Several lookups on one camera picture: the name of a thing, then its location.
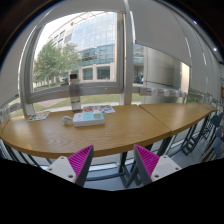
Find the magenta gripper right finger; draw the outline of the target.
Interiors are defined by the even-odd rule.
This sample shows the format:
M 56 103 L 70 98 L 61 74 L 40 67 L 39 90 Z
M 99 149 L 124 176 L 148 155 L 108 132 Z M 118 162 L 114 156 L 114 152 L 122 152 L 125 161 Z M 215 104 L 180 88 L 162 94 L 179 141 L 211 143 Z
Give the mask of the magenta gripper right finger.
M 137 169 L 144 185 L 148 185 L 174 172 L 181 170 L 169 156 L 158 156 L 139 145 L 134 146 Z

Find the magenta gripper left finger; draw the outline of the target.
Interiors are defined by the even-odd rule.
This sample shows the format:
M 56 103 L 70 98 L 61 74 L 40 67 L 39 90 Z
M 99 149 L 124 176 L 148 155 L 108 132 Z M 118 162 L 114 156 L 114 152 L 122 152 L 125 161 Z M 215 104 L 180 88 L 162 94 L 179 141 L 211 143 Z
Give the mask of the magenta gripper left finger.
M 65 180 L 83 186 L 94 155 L 94 147 L 87 146 L 69 157 L 60 156 L 47 171 Z

